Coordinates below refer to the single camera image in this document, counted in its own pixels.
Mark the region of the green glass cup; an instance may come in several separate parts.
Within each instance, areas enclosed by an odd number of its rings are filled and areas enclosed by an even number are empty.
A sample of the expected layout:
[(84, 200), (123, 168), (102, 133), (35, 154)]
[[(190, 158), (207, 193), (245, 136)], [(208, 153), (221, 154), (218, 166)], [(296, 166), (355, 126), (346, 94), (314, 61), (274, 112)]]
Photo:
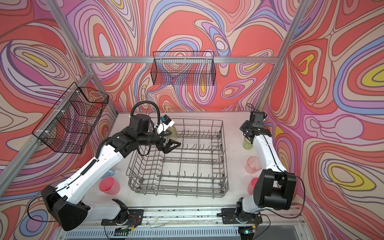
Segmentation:
[(244, 137), (243, 148), (245, 150), (251, 150), (253, 147), (254, 146), (253, 146), (252, 142), (247, 137)]
[(167, 131), (171, 133), (169, 136), (166, 136), (167, 142), (169, 140), (174, 140), (174, 141), (178, 140), (178, 132), (177, 132), (175, 126), (169, 127), (167, 129)]

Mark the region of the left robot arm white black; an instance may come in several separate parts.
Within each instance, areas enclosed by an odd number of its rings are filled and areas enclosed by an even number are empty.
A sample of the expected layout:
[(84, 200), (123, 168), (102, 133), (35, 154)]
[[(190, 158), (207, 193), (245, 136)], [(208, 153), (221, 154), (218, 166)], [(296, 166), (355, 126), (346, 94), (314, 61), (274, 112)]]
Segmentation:
[(84, 202), (83, 198), (109, 169), (141, 146), (154, 146), (167, 154), (181, 145), (172, 139), (166, 140), (171, 135), (169, 128), (175, 123), (169, 116), (160, 117), (152, 131), (149, 130), (151, 123), (148, 115), (132, 115), (129, 126), (104, 139), (96, 155), (83, 167), (58, 186), (47, 186), (41, 191), (48, 212), (63, 230), (71, 231), (89, 221), (107, 220), (116, 225), (127, 222), (128, 208), (119, 199), (93, 204)]

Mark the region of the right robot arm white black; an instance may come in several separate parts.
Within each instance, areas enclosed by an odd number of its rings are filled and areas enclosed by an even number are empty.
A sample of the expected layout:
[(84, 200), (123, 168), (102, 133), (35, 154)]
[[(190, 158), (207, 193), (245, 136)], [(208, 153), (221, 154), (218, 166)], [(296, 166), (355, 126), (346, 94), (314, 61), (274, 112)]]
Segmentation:
[(297, 177), (283, 166), (273, 145), (271, 132), (264, 127), (267, 114), (251, 111), (250, 118), (240, 127), (259, 154), (262, 172), (253, 194), (239, 199), (238, 214), (255, 214), (263, 210), (289, 210), (294, 198)]

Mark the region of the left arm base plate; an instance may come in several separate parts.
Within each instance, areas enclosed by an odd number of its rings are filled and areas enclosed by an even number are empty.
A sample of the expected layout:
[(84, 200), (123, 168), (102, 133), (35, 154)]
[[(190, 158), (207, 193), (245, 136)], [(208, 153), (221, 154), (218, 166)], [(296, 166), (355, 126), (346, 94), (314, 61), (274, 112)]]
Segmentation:
[(143, 215), (143, 209), (128, 209), (119, 213), (113, 220), (103, 219), (101, 225), (137, 227), (142, 224)]

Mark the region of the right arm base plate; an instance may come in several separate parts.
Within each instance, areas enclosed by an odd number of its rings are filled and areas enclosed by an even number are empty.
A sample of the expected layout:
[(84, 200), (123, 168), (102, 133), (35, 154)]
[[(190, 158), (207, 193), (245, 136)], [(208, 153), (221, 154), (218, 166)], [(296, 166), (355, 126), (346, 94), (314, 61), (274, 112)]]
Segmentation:
[(237, 213), (235, 208), (222, 208), (217, 217), (221, 218), (225, 225), (254, 224), (257, 226), (263, 222), (261, 214)]

